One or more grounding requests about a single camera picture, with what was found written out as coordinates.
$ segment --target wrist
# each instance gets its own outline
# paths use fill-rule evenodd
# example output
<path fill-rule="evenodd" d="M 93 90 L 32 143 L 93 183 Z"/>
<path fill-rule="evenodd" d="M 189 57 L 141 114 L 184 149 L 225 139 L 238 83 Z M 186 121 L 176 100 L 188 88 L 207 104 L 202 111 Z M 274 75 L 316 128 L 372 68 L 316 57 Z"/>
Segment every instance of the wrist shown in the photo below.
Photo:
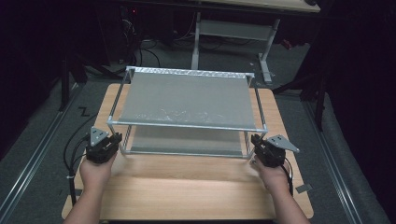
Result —
<path fill-rule="evenodd" d="M 104 188 L 84 188 L 83 194 L 95 196 L 95 197 L 102 197 L 103 193 L 105 192 Z"/>
<path fill-rule="evenodd" d="M 268 186 L 268 190 L 272 195 L 290 194 L 288 184 Z"/>

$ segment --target metal bracket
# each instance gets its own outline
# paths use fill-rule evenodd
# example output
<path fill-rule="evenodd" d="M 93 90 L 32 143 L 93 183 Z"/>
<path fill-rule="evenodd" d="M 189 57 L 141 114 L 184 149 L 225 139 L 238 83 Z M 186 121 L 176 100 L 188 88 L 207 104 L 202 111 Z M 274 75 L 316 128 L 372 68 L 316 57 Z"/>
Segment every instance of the metal bracket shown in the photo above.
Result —
<path fill-rule="evenodd" d="M 283 135 L 279 134 L 273 137 L 269 137 L 267 139 L 267 142 L 274 147 L 280 147 L 285 150 L 290 150 L 293 152 L 300 152 L 300 149 L 298 149 L 294 144 L 292 144 L 288 139 L 286 139 Z"/>
<path fill-rule="evenodd" d="M 91 127 L 91 146 L 94 147 L 108 136 L 108 132 Z"/>

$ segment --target metal shelf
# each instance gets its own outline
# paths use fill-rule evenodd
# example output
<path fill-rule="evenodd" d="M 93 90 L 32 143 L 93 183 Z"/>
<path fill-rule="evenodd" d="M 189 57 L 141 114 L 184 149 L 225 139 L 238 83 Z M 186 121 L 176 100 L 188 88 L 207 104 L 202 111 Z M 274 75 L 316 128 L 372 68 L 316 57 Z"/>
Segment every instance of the metal shelf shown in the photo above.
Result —
<path fill-rule="evenodd" d="M 248 92 L 253 74 L 128 67 L 127 75 L 107 121 L 113 133 L 116 125 L 128 126 L 124 154 L 249 158 L 248 132 L 267 133 L 257 92 L 262 124 L 253 117 Z M 115 119 L 127 77 L 131 88 Z"/>

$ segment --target dark background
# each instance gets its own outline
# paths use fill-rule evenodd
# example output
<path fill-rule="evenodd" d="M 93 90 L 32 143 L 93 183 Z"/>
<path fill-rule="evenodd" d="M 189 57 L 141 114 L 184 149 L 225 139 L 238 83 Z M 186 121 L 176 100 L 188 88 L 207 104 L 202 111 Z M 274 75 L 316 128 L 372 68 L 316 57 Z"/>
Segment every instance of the dark background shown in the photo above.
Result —
<path fill-rule="evenodd" d="M 396 188 L 392 181 L 396 3 L 337 0 L 319 4 L 321 16 L 342 20 L 284 18 L 275 42 L 287 39 L 293 45 L 312 44 L 295 79 L 316 78 L 294 88 L 317 90 L 318 80 L 325 81 L 350 150 L 389 219 L 396 221 L 392 214 Z M 190 26 L 192 12 L 137 9 L 137 32 L 168 45 L 177 38 L 173 30 L 183 34 Z M 66 55 L 71 58 L 76 80 L 84 81 L 84 64 L 74 53 L 109 65 L 117 58 L 128 59 L 128 49 L 121 41 L 121 25 L 108 30 L 111 26 L 107 22 L 119 16 L 119 6 L 114 4 L 2 1 L 0 13 L 3 158 L 29 117 L 49 96 Z M 238 18 L 221 17 L 230 21 Z M 310 97 L 315 99 L 316 91 L 312 92 Z"/>

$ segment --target wooden tabletop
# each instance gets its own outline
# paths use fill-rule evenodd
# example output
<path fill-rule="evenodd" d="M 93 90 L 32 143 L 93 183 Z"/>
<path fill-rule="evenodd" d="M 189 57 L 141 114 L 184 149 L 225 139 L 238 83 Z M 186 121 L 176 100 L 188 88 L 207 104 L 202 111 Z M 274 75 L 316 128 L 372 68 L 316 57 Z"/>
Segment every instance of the wooden tabletop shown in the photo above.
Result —
<path fill-rule="evenodd" d="M 318 5 L 309 6 L 304 0 L 200 0 L 219 4 L 231 4 L 246 7 L 266 7 L 301 12 L 320 12 Z"/>
<path fill-rule="evenodd" d="M 111 84 L 106 92 L 94 126 L 109 131 L 106 120 L 120 84 Z M 120 105 L 130 85 L 124 85 Z M 249 90 L 252 98 L 254 90 Z M 269 133 L 287 137 L 274 95 L 259 90 Z M 253 106 L 255 119 L 260 119 Z M 120 113 L 116 110 L 114 118 Z M 300 170 L 292 152 L 287 158 L 293 167 L 294 187 L 301 186 Z M 274 219 L 271 195 L 258 173 L 244 159 L 129 155 L 120 153 L 117 161 L 125 161 L 121 172 L 113 175 L 102 202 L 102 220 L 209 220 L 209 219 Z M 76 189 L 83 189 L 79 172 Z M 313 216 L 306 192 L 294 191 L 294 198 L 308 218 Z M 72 208 L 70 196 L 64 204 L 65 218 Z"/>

